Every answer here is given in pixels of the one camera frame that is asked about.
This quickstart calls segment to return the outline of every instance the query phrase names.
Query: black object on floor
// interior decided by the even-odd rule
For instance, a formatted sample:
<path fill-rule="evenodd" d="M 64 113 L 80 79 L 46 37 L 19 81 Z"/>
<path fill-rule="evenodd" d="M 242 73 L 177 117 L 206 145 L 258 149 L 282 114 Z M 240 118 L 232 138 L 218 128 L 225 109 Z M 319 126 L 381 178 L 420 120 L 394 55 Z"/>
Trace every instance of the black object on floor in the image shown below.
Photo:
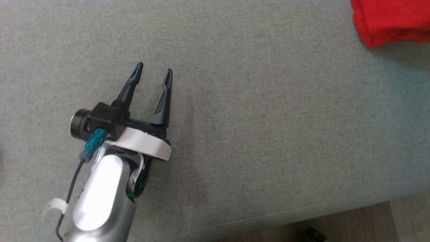
<path fill-rule="evenodd" d="M 307 228 L 305 232 L 298 234 L 299 242 L 329 242 L 329 239 L 314 228 Z"/>

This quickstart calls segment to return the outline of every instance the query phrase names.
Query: gray couch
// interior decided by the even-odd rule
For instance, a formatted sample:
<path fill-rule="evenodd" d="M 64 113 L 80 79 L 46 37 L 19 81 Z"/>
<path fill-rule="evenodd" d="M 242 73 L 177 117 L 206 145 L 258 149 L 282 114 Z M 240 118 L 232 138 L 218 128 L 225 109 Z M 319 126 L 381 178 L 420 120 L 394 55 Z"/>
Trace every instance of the gray couch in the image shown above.
<path fill-rule="evenodd" d="M 352 14 L 347 0 L 3 3 L 0 240 L 57 241 L 59 213 L 40 217 L 84 145 L 70 118 L 111 102 L 140 61 L 138 119 L 173 70 L 172 156 L 153 163 L 130 242 L 210 241 L 429 191 L 430 45 L 371 50 Z"/>

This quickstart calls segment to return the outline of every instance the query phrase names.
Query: stitching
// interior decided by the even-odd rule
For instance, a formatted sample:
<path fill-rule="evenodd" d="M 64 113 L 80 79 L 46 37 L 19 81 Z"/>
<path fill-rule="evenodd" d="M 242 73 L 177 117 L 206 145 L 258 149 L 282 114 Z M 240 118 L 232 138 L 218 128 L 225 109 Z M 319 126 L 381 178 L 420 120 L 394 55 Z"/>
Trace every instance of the stitching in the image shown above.
<path fill-rule="evenodd" d="M 336 204 L 336 203 L 344 202 L 344 201 L 356 200 L 359 197 L 368 196 L 368 195 L 377 195 L 377 194 L 380 194 L 381 192 L 385 192 L 385 191 L 388 191 L 388 190 L 389 189 L 384 189 L 384 190 L 378 191 L 378 192 L 369 192 L 369 193 L 365 193 L 364 195 L 360 195 L 360 196 L 357 196 L 357 197 L 345 198 L 345 199 L 340 199 L 340 200 L 337 200 L 337 201 L 331 201 L 331 202 L 327 202 L 327 203 L 323 203 L 323 204 L 311 205 L 311 206 L 306 206 L 306 207 L 292 209 L 292 210 L 284 210 L 284 211 L 280 211 L 280 212 L 276 212 L 276 213 L 271 213 L 271 214 L 265 214 L 265 215 L 260 215 L 260 216 L 255 216 L 255 217 L 240 219 L 240 220 L 236 220 L 236 221 L 231 221 L 231 222 L 227 222 L 227 223 L 221 223 L 221 224 L 217 224 L 217 225 L 205 227 L 205 228 L 202 228 L 202 229 L 189 230 L 189 231 L 184 232 L 184 233 L 179 233 L 179 234 L 174 234 L 172 236 L 162 237 L 160 239 L 153 240 L 153 242 L 171 241 L 173 238 L 184 237 L 185 235 L 192 234 L 192 233 L 198 233 L 198 232 L 203 232 L 203 231 L 204 232 L 208 232 L 208 231 L 213 231 L 214 229 L 219 228 L 219 227 L 225 227 L 227 225 L 239 225 L 239 224 L 242 224 L 242 223 L 247 223 L 247 222 L 250 222 L 250 221 L 256 221 L 256 220 L 260 220 L 260 219 L 264 219 L 264 218 L 279 217 L 282 214 L 285 214 L 287 212 L 302 211 L 304 209 L 307 210 L 309 208 L 320 207 L 320 206 L 325 206 L 325 205 L 331 205 L 331 204 Z"/>

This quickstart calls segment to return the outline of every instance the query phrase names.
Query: wooden floor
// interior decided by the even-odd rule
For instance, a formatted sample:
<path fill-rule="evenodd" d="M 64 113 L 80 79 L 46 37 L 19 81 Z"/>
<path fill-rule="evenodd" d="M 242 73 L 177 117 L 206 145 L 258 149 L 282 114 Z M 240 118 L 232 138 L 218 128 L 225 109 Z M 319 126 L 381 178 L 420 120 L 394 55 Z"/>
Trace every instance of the wooden floor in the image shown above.
<path fill-rule="evenodd" d="M 396 199 L 216 242 L 297 242 L 314 227 L 330 242 L 430 242 L 430 193 Z"/>

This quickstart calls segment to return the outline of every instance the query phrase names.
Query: camera lens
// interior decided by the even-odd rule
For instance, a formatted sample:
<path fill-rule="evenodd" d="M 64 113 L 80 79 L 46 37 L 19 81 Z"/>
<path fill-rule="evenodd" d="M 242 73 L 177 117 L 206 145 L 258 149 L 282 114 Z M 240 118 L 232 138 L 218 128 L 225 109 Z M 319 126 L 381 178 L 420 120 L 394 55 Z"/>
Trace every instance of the camera lens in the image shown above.
<path fill-rule="evenodd" d="M 79 109 L 70 121 L 70 133 L 73 138 L 87 141 L 91 133 L 87 130 L 86 118 L 89 114 L 87 109 Z"/>

